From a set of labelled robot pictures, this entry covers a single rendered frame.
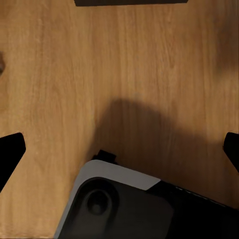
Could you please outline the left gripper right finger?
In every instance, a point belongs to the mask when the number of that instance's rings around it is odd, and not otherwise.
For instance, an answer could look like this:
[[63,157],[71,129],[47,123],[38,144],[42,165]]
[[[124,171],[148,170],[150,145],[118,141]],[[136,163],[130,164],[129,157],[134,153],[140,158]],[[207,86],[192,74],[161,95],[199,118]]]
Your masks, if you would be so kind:
[[239,173],[239,134],[228,132],[223,150]]

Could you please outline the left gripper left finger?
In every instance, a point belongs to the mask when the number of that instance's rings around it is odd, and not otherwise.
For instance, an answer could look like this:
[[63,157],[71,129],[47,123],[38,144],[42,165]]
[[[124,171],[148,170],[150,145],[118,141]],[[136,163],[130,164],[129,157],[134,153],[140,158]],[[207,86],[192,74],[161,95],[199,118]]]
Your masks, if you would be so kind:
[[21,132],[0,138],[0,192],[26,151]]

